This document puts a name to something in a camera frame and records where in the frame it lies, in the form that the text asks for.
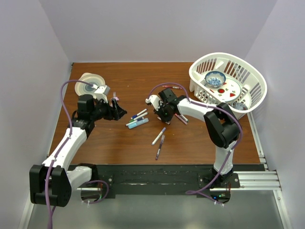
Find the lilac capped white marker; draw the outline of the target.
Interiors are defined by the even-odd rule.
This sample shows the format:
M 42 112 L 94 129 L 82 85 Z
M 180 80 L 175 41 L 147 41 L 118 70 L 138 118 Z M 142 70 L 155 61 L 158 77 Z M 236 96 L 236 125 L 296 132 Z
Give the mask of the lilac capped white marker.
M 159 138 L 163 135 L 163 133 L 165 132 L 166 127 L 164 127 L 161 132 L 157 135 L 157 137 L 153 140 L 153 142 L 151 143 L 151 145 L 155 145 L 155 143 L 159 140 Z

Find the dark purple pen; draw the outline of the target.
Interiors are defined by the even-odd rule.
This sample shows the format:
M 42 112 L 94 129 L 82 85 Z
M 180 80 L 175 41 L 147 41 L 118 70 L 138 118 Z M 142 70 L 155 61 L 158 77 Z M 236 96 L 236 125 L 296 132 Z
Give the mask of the dark purple pen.
M 163 146 L 164 140 L 165 140 L 165 135 L 162 135 L 161 140 L 160 140 L 160 144 L 159 144 L 159 147 L 158 147 L 158 150 L 157 150 L 157 154 L 156 154 L 155 160 L 158 160 L 158 158 L 159 158 L 159 155 L 160 155 L 161 148 Z

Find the pink clear pen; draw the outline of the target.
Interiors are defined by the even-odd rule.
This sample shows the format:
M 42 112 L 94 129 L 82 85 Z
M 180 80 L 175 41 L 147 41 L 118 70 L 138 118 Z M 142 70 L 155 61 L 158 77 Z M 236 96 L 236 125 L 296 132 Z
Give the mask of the pink clear pen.
M 175 114 L 175 117 L 177 117 L 182 123 L 187 125 L 187 122 L 180 115 Z

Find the red pen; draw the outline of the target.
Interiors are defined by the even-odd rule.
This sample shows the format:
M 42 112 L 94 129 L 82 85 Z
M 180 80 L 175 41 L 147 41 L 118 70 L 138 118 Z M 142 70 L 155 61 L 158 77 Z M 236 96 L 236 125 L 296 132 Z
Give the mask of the red pen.
M 163 88 L 171 88 L 171 89 L 178 89 L 178 90 L 181 90 L 182 87 L 179 87 L 179 86 L 168 86 L 168 85 L 162 85 Z

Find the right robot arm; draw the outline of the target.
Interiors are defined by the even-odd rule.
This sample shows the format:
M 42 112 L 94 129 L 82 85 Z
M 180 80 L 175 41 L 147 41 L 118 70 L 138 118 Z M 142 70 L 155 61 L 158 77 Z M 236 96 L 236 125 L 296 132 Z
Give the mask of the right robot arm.
M 150 94 L 147 104 L 164 123 L 169 123 L 174 115 L 186 115 L 205 123 L 210 140 L 215 145 L 215 162 L 209 185 L 224 187 L 233 171 L 233 154 L 243 136 L 238 119 L 229 105 L 205 104 L 191 99 L 188 95 L 177 96 L 166 88 L 158 95 Z

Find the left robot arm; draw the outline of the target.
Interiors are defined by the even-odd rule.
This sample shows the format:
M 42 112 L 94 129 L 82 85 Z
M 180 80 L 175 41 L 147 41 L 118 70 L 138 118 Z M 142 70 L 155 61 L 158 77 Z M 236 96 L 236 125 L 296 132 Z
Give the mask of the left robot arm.
M 29 171 L 31 202 L 64 207 L 68 204 L 72 191 L 81 185 L 96 186 L 100 181 L 97 166 L 80 163 L 69 171 L 71 161 L 90 136 L 96 121 L 118 121 L 126 114 L 127 111 L 114 98 L 107 103 L 90 94 L 81 95 L 77 110 L 73 112 L 71 123 L 59 145 L 41 165 L 33 165 Z

